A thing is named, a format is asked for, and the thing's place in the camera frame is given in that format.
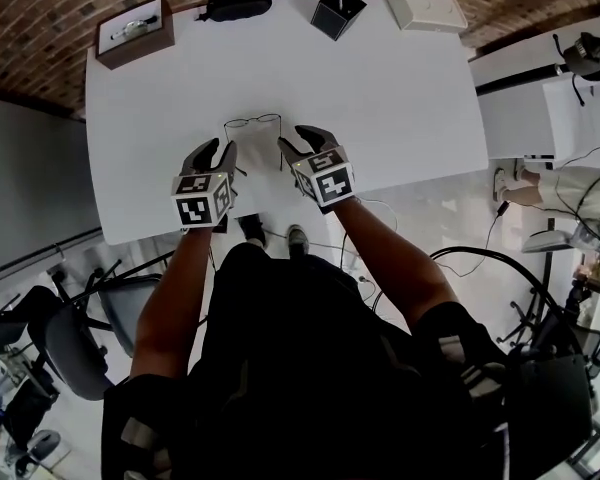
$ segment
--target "eyeglasses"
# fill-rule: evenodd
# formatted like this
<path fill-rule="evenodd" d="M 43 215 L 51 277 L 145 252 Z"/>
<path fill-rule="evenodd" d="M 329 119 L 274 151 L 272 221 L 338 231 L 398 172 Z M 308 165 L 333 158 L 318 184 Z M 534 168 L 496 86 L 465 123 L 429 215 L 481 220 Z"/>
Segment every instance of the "eyeglasses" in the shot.
<path fill-rule="evenodd" d="M 233 119 L 231 121 L 227 121 L 224 123 L 224 135 L 227 138 L 227 144 L 229 144 L 229 132 L 227 132 L 227 128 L 242 128 L 243 126 L 247 126 L 251 121 L 256 121 L 258 123 L 269 123 L 272 121 L 278 121 L 278 137 L 282 137 L 282 116 L 280 114 L 264 114 L 259 117 L 249 117 L 247 119 Z M 238 171 L 240 171 L 244 176 L 247 176 L 247 173 L 242 169 L 236 167 Z M 280 153 L 280 170 L 282 171 L 282 153 Z"/>
<path fill-rule="evenodd" d="M 279 119 L 282 123 L 282 117 L 280 117 L 280 114 L 265 114 L 260 117 L 250 117 L 249 119 L 234 119 L 233 121 L 227 121 L 224 125 L 227 128 L 242 128 L 243 126 L 247 126 L 251 121 L 268 123 L 270 121 L 275 121 L 276 119 Z"/>

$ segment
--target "shoe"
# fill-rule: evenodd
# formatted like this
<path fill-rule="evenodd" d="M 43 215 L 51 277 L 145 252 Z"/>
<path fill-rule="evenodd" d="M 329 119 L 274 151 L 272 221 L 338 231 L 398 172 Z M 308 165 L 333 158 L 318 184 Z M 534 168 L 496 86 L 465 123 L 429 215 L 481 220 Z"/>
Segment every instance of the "shoe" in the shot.
<path fill-rule="evenodd" d="M 504 169 L 498 167 L 496 172 L 493 173 L 493 200 L 496 203 L 502 202 L 502 194 L 507 190 L 507 181 Z"/>
<path fill-rule="evenodd" d="M 309 254 L 309 239 L 304 230 L 297 224 L 287 230 L 287 247 L 289 258 L 298 258 Z"/>
<path fill-rule="evenodd" d="M 515 181 L 522 181 L 522 171 L 524 171 L 524 162 L 522 158 L 516 158 L 513 163 L 513 179 Z"/>
<path fill-rule="evenodd" d="M 238 218 L 238 224 L 244 233 L 245 240 L 251 240 L 255 238 L 262 243 L 262 248 L 267 248 L 267 238 L 262 229 L 262 222 L 257 213 L 252 215 L 245 215 L 244 217 Z"/>

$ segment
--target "black box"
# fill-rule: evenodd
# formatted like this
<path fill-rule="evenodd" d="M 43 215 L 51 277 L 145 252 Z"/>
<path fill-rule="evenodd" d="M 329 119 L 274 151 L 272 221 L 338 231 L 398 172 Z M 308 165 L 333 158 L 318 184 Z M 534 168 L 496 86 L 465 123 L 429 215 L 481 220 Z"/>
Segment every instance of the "black box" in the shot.
<path fill-rule="evenodd" d="M 366 6 L 362 0 L 320 0 L 311 24 L 337 41 Z"/>

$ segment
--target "grey wall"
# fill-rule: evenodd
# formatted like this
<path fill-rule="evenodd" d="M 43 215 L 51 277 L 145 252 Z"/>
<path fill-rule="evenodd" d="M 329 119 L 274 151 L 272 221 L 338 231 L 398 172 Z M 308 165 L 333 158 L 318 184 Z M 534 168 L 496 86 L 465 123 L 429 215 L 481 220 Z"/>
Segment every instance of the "grey wall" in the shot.
<path fill-rule="evenodd" d="M 0 101 L 0 266 L 99 226 L 85 125 Z"/>

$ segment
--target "desk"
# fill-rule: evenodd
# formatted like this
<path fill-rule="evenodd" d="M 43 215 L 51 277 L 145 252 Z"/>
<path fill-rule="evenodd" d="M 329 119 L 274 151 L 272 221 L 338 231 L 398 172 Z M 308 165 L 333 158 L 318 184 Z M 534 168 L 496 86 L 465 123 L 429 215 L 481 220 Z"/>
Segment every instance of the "desk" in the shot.
<path fill-rule="evenodd" d="M 275 112 L 330 130 L 346 148 L 359 191 L 485 169 L 482 119 L 457 35 L 401 31 L 386 0 L 334 42 L 310 25 L 318 0 L 273 0 L 235 22 L 174 15 L 176 45 L 114 71 L 89 51 L 87 138 L 108 243 L 174 231 L 170 189 L 197 145 L 224 122 Z M 277 129 L 235 140 L 240 194 L 232 217 L 284 212 L 300 198 L 280 173 Z"/>

